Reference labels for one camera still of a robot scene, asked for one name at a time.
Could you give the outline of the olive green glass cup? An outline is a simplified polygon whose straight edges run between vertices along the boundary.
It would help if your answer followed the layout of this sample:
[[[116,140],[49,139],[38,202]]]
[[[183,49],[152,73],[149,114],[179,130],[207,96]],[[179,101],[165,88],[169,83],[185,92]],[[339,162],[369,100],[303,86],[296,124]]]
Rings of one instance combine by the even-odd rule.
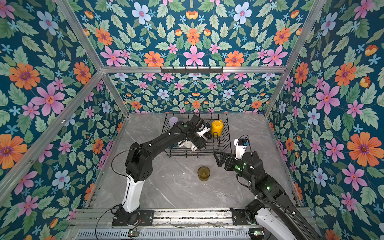
[[[211,170],[208,167],[200,167],[198,169],[198,177],[202,182],[205,182],[211,176]]]

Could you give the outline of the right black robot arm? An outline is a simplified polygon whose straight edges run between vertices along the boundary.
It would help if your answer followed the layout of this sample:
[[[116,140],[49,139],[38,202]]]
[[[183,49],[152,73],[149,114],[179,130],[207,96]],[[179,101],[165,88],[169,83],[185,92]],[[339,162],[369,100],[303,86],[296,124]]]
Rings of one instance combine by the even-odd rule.
[[[215,152],[219,167],[233,171],[248,182],[245,187],[255,199],[245,207],[245,218],[258,224],[277,240],[322,240],[323,237],[299,212],[284,188],[266,173],[258,153],[235,154]]]

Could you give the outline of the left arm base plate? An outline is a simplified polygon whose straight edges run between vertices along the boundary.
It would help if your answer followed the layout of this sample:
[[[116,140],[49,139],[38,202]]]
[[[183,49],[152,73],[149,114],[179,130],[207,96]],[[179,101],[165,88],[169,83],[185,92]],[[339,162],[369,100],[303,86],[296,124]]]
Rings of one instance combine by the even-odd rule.
[[[124,209],[117,210],[114,214],[112,226],[114,227],[148,227],[154,220],[155,211],[153,210],[136,210],[132,213],[126,212]]]

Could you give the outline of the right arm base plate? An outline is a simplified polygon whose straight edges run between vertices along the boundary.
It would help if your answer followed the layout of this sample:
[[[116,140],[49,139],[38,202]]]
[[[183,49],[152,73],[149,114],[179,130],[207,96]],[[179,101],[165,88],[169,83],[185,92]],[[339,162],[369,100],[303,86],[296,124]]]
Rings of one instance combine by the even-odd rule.
[[[232,213],[232,222],[235,226],[255,225],[256,220],[254,215],[245,209],[230,208]]]

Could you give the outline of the lilac plastic cup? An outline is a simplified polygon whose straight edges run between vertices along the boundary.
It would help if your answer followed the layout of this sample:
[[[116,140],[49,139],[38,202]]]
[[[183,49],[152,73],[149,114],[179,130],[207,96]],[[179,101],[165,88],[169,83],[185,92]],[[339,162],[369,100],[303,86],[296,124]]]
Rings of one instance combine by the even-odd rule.
[[[170,126],[170,128],[172,128],[178,121],[179,121],[179,119],[177,117],[170,117],[169,118],[169,126]]]

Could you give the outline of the yellow mug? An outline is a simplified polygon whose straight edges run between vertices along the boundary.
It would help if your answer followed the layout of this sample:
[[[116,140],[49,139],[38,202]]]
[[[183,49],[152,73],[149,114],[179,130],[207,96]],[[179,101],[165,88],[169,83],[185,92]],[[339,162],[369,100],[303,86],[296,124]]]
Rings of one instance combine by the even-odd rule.
[[[222,120],[214,120],[211,126],[211,134],[215,137],[220,137],[222,135],[224,128],[224,123]]]

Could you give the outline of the red mug white outside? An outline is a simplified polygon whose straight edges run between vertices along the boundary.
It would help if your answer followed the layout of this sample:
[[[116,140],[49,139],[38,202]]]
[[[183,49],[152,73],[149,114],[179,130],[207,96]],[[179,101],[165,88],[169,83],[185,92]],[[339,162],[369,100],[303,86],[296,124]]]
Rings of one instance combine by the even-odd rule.
[[[198,148],[197,148],[195,145],[191,144],[190,149],[191,149],[192,151],[196,151]]]

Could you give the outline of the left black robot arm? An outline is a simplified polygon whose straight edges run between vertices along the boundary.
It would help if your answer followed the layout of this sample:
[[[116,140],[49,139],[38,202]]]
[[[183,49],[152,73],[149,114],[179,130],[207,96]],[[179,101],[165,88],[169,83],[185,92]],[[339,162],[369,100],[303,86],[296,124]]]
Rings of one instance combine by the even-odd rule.
[[[127,150],[126,174],[118,174],[127,180],[122,202],[114,213],[112,225],[135,226],[143,219],[140,198],[145,181],[153,173],[153,160],[166,149],[177,144],[192,151],[203,149],[212,138],[211,124],[198,115],[188,121],[178,121],[160,136],[145,143],[133,143]]]

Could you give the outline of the cream white mug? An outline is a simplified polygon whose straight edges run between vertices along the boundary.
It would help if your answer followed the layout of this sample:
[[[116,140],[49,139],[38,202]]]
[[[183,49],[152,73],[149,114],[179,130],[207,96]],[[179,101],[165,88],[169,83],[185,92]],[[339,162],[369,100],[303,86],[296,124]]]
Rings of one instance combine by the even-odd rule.
[[[179,147],[185,147],[187,149],[190,149],[191,144],[193,144],[191,141],[180,141],[178,142]]]

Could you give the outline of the cream mug green outside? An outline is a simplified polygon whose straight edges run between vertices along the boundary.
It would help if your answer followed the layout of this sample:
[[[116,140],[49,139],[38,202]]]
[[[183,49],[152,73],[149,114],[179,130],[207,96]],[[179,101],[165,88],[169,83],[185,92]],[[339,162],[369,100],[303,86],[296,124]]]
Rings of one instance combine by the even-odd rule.
[[[176,148],[178,146],[178,144],[172,144],[170,147],[169,147],[169,150],[173,150],[174,148]]]

